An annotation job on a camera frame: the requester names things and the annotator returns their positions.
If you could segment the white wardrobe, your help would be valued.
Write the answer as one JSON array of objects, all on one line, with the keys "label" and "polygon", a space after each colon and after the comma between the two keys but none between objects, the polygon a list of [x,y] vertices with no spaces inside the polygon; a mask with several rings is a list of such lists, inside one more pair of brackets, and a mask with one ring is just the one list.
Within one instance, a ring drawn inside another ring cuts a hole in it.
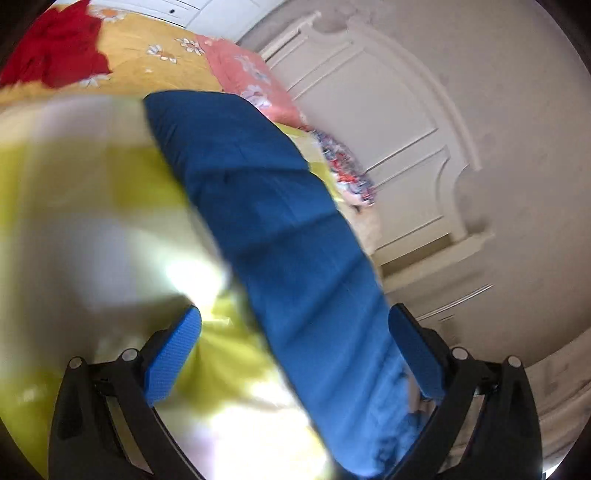
[{"label": "white wardrobe", "polygon": [[91,5],[133,12],[187,31],[236,42],[283,0],[113,0]]}]

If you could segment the pink floral pillow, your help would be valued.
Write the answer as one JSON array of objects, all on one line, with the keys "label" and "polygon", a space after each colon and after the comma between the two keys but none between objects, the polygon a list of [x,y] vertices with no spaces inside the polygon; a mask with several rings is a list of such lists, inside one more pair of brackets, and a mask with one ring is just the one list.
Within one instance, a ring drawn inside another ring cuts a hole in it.
[{"label": "pink floral pillow", "polygon": [[204,35],[196,35],[195,39],[225,93],[249,101],[273,122],[294,128],[304,126],[304,115],[259,54],[225,39]]}]

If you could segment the white wooden headboard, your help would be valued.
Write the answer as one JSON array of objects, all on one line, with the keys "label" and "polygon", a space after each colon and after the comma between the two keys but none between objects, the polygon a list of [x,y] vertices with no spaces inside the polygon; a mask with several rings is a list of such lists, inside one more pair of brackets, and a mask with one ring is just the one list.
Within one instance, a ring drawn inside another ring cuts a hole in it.
[{"label": "white wooden headboard", "polygon": [[325,7],[259,53],[378,191],[384,290],[475,357],[521,359],[546,464],[590,416],[590,76],[532,1]]}]

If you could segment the red garment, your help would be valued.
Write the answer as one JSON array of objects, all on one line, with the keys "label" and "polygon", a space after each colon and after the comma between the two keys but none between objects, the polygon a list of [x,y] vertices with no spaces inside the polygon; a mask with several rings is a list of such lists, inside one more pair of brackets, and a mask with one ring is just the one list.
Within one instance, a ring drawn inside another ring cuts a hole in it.
[{"label": "red garment", "polygon": [[97,47],[102,20],[78,1],[50,8],[27,30],[1,70],[1,85],[39,82],[58,89],[111,73]]}]

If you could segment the blue puffer jacket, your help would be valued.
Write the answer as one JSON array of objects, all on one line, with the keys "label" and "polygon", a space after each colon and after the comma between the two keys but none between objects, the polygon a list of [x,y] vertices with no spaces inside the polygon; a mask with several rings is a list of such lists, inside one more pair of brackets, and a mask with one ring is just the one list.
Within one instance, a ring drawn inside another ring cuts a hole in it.
[{"label": "blue puffer jacket", "polygon": [[426,422],[409,410],[387,300],[300,151],[235,95],[164,91],[144,107],[332,457],[363,479],[418,478]]}]

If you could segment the yellow checked bed sheet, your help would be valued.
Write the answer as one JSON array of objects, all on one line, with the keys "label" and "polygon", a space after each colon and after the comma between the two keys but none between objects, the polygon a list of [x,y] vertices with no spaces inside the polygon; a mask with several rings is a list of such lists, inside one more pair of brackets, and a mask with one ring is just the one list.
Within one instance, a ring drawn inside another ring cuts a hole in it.
[{"label": "yellow checked bed sheet", "polygon": [[329,453],[283,380],[137,98],[1,110],[1,418],[48,471],[69,359],[114,360],[193,304],[202,330],[157,411],[209,479],[329,479]]}]

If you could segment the floral patterned pillow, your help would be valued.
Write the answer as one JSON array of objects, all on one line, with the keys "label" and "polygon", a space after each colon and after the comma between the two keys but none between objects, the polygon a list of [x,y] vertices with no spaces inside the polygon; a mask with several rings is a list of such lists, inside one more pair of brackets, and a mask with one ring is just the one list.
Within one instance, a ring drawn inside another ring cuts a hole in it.
[{"label": "floral patterned pillow", "polygon": [[327,132],[311,129],[310,133],[321,147],[322,155],[346,203],[358,209],[374,206],[377,197],[375,185],[352,151]]}]

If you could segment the cream textured pillow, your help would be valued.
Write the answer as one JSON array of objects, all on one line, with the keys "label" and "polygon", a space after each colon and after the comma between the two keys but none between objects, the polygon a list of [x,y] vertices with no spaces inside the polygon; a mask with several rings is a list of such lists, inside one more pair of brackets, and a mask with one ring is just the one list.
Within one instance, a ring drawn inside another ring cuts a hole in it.
[{"label": "cream textured pillow", "polygon": [[349,208],[349,224],[358,239],[362,250],[372,260],[375,267],[379,266],[376,258],[377,249],[382,240],[382,222],[376,206],[361,209]]}]

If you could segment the orange floral quilt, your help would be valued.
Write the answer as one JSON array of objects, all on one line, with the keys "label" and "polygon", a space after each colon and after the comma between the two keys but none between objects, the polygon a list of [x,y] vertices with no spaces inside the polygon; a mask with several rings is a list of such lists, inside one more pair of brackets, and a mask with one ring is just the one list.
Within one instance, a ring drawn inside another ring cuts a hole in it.
[{"label": "orange floral quilt", "polygon": [[193,34],[139,14],[90,3],[88,13],[102,20],[97,47],[107,57],[111,73],[58,89],[39,82],[1,85],[3,107],[54,95],[143,97],[164,90],[222,90]]}]

